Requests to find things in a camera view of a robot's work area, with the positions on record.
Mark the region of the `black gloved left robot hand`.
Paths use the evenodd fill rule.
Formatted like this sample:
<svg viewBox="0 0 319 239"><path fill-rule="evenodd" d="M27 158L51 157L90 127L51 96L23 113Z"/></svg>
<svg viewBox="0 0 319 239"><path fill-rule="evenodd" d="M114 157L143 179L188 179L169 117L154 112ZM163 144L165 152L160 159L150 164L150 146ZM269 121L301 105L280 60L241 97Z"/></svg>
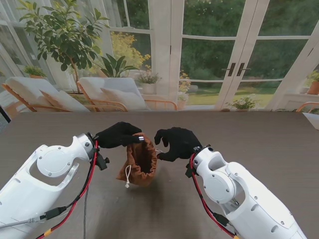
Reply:
<svg viewBox="0 0 319 239"><path fill-rule="evenodd" d="M127 146L132 143L141 143L145 139L137 135L142 130L128 122L118 122L113 126L97 133L94 140L98 142L101 148L115 148L118 146Z"/></svg>

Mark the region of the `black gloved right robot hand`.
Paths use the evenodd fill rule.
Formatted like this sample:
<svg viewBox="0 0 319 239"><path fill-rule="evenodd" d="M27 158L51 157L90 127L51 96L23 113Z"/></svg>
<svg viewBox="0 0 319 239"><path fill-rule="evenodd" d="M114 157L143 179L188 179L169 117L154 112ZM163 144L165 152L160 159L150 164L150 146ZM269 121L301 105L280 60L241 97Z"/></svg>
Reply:
<svg viewBox="0 0 319 239"><path fill-rule="evenodd" d="M155 137L155 144L162 141L164 147L169 146L169 151L159 153L158 159L174 162L176 159L189 159L196 149L201 149L202 145L195 134L185 128L172 127L169 129L160 129Z"/></svg>

